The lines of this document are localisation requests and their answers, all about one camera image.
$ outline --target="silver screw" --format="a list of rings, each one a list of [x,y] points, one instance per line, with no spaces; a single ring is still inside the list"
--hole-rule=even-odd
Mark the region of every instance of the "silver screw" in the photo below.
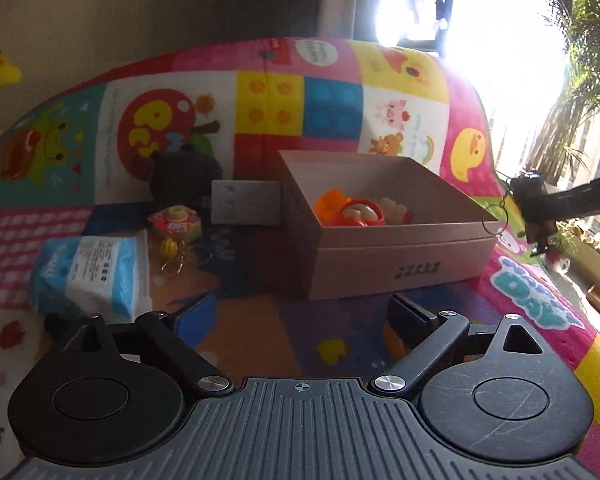
[[[407,383],[402,377],[395,375],[381,375],[374,380],[376,388],[384,392],[397,392],[403,389]]]
[[[229,387],[229,379],[219,375],[208,375],[198,381],[198,387],[206,392],[221,392]]]

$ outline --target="checkered pattern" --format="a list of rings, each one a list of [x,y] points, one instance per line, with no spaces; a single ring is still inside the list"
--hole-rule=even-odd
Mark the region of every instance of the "checkered pattern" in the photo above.
[[[0,212],[0,308],[24,308],[27,284],[42,244],[80,236],[92,208]]]

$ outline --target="wet wipes package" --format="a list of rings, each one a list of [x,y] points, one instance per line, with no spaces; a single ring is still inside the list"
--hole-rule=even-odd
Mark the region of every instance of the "wet wipes package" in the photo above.
[[[152,309],[148,271],[146,231],[51,240],[31,271],[29,303],[44,316],[97,312],[107,322],[129,322]]]

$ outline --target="open box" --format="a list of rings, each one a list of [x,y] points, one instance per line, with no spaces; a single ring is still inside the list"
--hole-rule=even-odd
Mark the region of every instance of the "open box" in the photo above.
[[[283,224],[310,300],[328,300],[479,276],[500,222],[413,159],[280,151]],[[327,190],[413,211],[410,225],[323,227],[313,204]]]

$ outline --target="black plush toy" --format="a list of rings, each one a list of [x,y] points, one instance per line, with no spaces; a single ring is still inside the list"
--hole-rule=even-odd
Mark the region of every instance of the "black plush toy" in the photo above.
[[[149,188],[158,209],[184,205],[200,212],[208,206],[211,181],[222,179],[220,163],[208,153],[183,144],[176,152],[153,152]]]

